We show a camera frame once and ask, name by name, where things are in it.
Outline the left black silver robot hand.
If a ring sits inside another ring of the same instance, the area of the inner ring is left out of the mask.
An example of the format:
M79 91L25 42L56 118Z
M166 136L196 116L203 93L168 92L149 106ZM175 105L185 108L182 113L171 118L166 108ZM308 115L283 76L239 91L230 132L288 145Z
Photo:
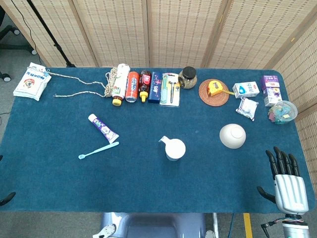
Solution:
M16 192L11 192L8 196L6 196L5 198L3 199L0 199L0 206L4 206L6 205L7 203L9 203L13 197L16 195Z

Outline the light blue toothbrush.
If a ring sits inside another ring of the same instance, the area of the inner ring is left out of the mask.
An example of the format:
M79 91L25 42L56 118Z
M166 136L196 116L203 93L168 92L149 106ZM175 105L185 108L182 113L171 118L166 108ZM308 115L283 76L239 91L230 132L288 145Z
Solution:
M110 148L115 147L115 146L117 146L117 145L119 145L119 142L118 142L118 141L117 141L117 142L114 142L114 143L111 143L111 144L109 144L109 145L106 145L106 146L104 146L104 147L101 147L101 148L99 148L99 149L96 149L96 150L94 150L94 151L92 151L92 152L90 152L90 153L88 153L88 154L81 154L81 155L78 156L78 159L79 159L79 160L82 160L82 159L86 158L87 156L90 156L90 155L99 153L99 152L101 152L101 151L110 149Z

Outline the purple white toothpaste tube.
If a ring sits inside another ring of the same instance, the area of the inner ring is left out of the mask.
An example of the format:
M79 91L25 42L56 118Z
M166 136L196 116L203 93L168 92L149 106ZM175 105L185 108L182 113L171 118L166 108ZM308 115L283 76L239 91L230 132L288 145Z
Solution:
M88 120L103 134L107 141L112 144L119 135L112 131L101 119L95 114L90 114Z

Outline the white plastic cup with handle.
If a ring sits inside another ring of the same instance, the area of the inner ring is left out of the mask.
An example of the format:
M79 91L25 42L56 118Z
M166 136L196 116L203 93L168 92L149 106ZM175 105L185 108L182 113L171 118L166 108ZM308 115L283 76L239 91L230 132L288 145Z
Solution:
M166 157L170 161L177 161L185 155L186 146L184 142L180 139L169 139L166 136L163 136L159 142L165 144L165 153Z

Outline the white blue milk carton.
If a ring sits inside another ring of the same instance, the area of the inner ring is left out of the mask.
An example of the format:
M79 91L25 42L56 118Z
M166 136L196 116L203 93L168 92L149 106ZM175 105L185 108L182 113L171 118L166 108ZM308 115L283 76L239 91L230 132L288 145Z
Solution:
M260 93L255 81L235 83L232 90L235 98L255 97Z

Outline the round woven brown coaster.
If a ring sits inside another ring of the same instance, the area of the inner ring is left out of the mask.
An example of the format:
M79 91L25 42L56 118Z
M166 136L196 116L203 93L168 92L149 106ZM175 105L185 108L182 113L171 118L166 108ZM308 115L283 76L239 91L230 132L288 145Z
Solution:
M213 106L213 107L220 107L228 101L230 95L225 93L225 92L220 92L219 94L216 94L214 96L210 96L208 94L208 84L212 80L213 79L207 79L200 84L199 96L200 96L200 99L205 104L207 104L209 106Z

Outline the yellow tape measure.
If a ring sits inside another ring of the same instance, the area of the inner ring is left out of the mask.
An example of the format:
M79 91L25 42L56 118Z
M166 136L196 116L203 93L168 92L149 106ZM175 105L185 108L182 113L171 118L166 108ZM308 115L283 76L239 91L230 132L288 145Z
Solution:
M225 90L222 86L222 84L217 81L217 80L211 80L208 84L208 95L209 96L215 96L217 94L220 94L220 93L226 93L226 94L229 94L229 95L234 95L233 92L230 92L228 90Z

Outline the blue-grey robot torso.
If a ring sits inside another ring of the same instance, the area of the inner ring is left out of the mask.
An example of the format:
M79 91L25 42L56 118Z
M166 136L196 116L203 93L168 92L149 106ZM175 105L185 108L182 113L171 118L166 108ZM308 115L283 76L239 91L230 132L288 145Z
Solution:
M203 213L103 213L92 238L219 238L216 214L207 230Z

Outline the blue table cloth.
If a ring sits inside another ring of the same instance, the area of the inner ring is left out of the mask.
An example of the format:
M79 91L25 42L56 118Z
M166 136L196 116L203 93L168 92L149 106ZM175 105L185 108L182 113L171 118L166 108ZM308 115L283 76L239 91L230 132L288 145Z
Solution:
M78 91L101 90L105 68L53 68L39 101L17 97L0 154L0 197L16 192L1 210L79 212L276 213L257 187L274 193L266 150L293 154L306 185L309 208L315 193L294 122L273 124L262 95L254 121L236 112L233 96L221 107L181 89L179 107L123 102ZM119 145L79 160L110 143L88 120L95 114L119 137ZM219 138L227 124L246 132L242 147ZM185 155L166 157L159 140L180 139Z

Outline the glass jar black lid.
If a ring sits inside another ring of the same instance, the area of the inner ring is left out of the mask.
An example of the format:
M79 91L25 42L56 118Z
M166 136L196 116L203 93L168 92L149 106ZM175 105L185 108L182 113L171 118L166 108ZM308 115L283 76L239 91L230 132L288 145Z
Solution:
M178 75L178 81L180 83L180 86L184 89L193 88L197 83L196 69L191 66L183 68Z

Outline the black office chair base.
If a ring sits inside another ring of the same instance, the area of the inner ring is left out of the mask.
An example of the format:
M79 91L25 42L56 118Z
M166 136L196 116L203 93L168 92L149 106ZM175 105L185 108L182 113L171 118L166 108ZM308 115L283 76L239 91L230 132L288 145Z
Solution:
M3 19L5 16L5 10L0 6L0 26L3 23ZM9 33L12 32L14 35L19 35L20 31L13 27L12 25L7 25L3 30L0 31L0 49L2 50L25 50L31 53L32 55L36 55L37 52L30 44L25 45L13 45L13 44L2 44L1 40Z

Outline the green white brush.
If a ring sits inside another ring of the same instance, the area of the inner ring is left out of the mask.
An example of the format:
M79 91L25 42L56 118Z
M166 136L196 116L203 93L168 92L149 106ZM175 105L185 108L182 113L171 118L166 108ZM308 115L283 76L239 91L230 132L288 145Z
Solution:
M162 78L162 88L160 92L160 105L164 105L167 103L167 93L168 93L168 74L164 73Z

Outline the black tripod stand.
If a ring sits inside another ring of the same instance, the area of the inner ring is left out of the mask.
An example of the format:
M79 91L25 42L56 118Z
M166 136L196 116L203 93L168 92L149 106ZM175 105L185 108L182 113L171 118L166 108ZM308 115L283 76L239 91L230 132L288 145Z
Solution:
M51 38L51 40L53 41L53 45L56 47L56 49L59 51L59 53L61 54L61 56L65 60L66 67L75 67L75 65L70 62L70 60L68 59L68 57L64 53L62 47L60 46L60 44L55 39L54 35L52 34L52 32L50 31L49 27L45 23L44 19L42 18L42 16L40 15L38 10L36 9L35 5L32 3L32 0L26 0L26 1L28 2L28 4L31 7L31 9L34 11L34 13L37 16L37 18L39 19L40 23L43 25L44 29L48 33L48 35Z

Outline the orange drink can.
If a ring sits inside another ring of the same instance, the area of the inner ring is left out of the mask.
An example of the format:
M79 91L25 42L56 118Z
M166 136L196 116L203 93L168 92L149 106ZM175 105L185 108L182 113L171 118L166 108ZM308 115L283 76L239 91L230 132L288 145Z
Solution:
M139 74L135 71L129 72L127 78L127 86L125 100L129 103L134 103L138 97Z

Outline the dark blue carton box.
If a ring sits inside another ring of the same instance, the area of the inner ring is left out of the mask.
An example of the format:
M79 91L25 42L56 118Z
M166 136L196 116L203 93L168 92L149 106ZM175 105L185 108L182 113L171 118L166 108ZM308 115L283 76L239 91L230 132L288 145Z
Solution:
M150 86L150 91L148 96L149 103L158 104L160 102L161 84L162 84L162 73L152 72L151 86Z

